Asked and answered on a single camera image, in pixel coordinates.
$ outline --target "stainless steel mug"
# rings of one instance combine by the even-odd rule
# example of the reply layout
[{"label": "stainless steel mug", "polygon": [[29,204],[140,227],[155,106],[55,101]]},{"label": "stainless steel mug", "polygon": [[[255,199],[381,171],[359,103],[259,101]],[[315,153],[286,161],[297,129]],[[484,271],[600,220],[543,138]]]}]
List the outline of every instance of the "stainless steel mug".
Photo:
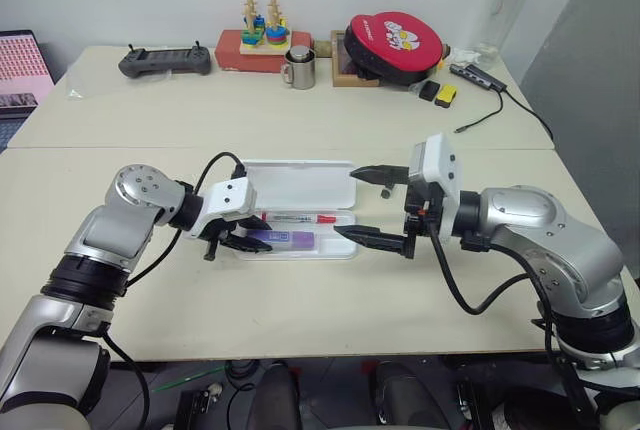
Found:
[{"label": "stainless steel mug", "polygon": [[316,54],[305,45],[295,45],[284,56],[280,75],[285,83],[306,90],[316,83]]}]

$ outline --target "black controller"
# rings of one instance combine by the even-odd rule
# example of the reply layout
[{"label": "black controller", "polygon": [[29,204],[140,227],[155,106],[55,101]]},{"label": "black controller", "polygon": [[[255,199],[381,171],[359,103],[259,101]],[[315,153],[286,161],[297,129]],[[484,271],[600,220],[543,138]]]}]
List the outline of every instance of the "black controller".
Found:
[{"label": "black controller", "polygon": [[136,78],[145,72],[163,72],[166,70],[182,70],[206,75],[211,71],[211,55],[209,50],[196,44],[190,49],[180,50],[145,50],[133,48],[118,64],[118,68],[127,77]]}]

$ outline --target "clear bottle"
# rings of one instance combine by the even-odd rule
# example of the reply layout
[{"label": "clear bottle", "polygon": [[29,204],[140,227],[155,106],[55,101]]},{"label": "clear bottle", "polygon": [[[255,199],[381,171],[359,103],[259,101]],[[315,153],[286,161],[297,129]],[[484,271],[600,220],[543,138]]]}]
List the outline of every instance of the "clear bottle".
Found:
[{"label": "clear bottle", "polygon": [[489,14],[485,17],[473,50],[478,52],[478,66],[489,70],[496,62],[502,44],[525,0],[494,0]]}]

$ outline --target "laptop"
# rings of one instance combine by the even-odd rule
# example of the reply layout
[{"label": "laptop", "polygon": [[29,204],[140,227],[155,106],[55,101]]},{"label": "laptop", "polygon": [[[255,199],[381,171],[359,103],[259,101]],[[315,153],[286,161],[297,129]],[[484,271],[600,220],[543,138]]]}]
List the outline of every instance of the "laptop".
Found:
[{"label": "laptop", "polygon": [[33,32],[0,32],[0,119],[28,117],[53,85]]}]

